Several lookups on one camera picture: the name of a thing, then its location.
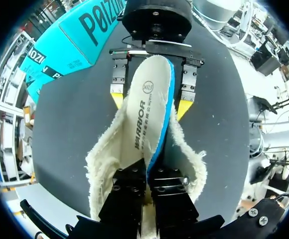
shoe insole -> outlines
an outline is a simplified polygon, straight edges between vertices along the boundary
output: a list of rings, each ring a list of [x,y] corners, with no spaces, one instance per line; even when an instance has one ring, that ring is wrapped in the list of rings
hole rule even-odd
[[[173,95],[173,64],[159,55],[145,59],[129,90],[120,158],[123,168],[144,158],[150,171],[163,147]]]

black round platform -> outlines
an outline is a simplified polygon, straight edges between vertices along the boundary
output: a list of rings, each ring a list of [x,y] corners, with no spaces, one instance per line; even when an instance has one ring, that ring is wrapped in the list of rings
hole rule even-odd
[[[50,193],[89,215],[85,157],[110,125],[117,110],[110,96],[110,48],[125,47],[119,24],[97,64],[44,85],[35,113],[35,174]],[[203,220],[220,214],[230,222],[240,200],[249,161],[249,115],[242,83],[227,48],[193,23],[185,43],[202,53],[195,103],[181,119],[186,142],[206,150],[206,186],[195,203]],[[179,77],[181,62],[170,58]],[[130,65],[129,79],[136,70]]]

bolt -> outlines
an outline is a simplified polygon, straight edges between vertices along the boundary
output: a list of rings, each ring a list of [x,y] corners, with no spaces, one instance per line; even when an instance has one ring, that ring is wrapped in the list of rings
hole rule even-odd
[[[267,223],[269,222],[269,219],[268,219],[268,217],[266,217],[266,216],[262,216],[262,217],[260,217],[260,219],[259,219],[259,224],[260,224],[260,226],[265,226]]]
[[[165,188],[164,187],[158,187],[157,190],[158,190],[158,192],[161,192],[161,193],[165,192]]]
[[[249,216],[252,217],[252,218],[256,217],[258,214],[259,214],[259,211],[256,208],[251,208],[249,210]]]
[[[183,178],[183,184],[184,184],[184,186],[189,185],[189,183],[190,183],[190,178],[189,178],[188,176],[184,176],[184,178]]]
[[[185,188],[181,185],[181,186],[178,186],[178,190],[179,191],[185,191]]]
[[[119,191],[120,190],[120,186],[118,186],[118,185],[113,186],[113,190],[114,191]]]

teal box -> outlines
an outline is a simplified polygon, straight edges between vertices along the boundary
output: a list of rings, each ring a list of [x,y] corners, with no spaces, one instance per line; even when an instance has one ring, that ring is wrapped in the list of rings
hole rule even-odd
[[[124,0],[87,0],[42,34],[20,66],[35,103],[44,84],[96,64],[125,4]]]

wire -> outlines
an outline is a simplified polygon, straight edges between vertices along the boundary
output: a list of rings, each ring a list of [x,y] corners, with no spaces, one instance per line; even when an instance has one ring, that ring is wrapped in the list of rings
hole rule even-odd
[[[227,42],[223,41],[221,38],[219,38],[213,31],[212,29],[208,26],[208,24],[202,19],[202,17],[200,17],[196,12],[199,12],[199,10],[193,5],[193,9],[196,11],[192,11],[192,14],[201,22],[201,24],[212,34],[212,36],[215,37],[215,39],[217,39],[219,42],[221,42],[222,44],[224,44],[227,47],[234,47],[239,45],[240,43],[244,42],[245,39],[247,38],[249,32],[250,32],[250,28],[251,28],[251,23],[252,23],[252,16],[253,16],[253,0],[249,0],[250,2],[250,8],[249,11],[251,11],[250,14],[250,19],[249,19],[249,23],[246,29],[246,32],[244,34],[244,36],[242,37],[242,39],[237,42],[237,43],[233,43],[233,44],[228,44]]]
[[[287,197],[289,199],[289,193],[282,193],[280,195],[278,195],[276,198],[274,198],[274,201],[277,201],[281,198]]]
[[[279,119],[281,118],[281,116],[284,115],[286,112],[289,112],[289,110],[288,110],[288,111],[285,111],[284,113],[282,113],[282,114],[278,117],[278,119],[276,120],[275,123],[277,123],[277,122],[279,121]],[[271,130],[270,130],[269,132],[267,132],[267,133],[272,132],[272,130],[274,129],[275,126],[276,126],[276,124],[274,124],[274,126],[271,128]]]
[[[138,46],[133,45],[132,43],[127,43],[127,42],[124,41],[124,40],[126,40],[127,38],[129,38],[129,37],[131,37],[131,35],[126,36],[125,38],[123,38],[123,39],[121,40],[121,42],[122,42],[123,44],[130,45],[130,46],[133,46],[133,47],[135,47],[135,48],[139,48]]]

